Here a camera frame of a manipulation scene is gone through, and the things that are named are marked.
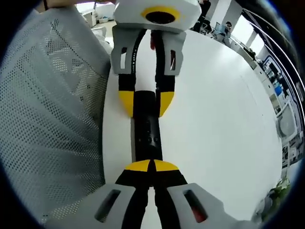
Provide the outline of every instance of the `chair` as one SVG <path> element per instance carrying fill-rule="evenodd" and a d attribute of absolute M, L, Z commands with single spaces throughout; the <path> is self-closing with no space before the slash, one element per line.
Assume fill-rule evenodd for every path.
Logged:
<path fill-rule="evenodd" d="M 297 135 L 295 115 L 290 101 L 277 114 L 276 129 L 282 139 L 282 146 L 287 145 Z"/>
<path fill-rule="evenodd" d="M 110 58 L 74 7 L 26 21 L 0 68 L 0 159 L 41 224 L 104 183 L 103 104 Z"/>

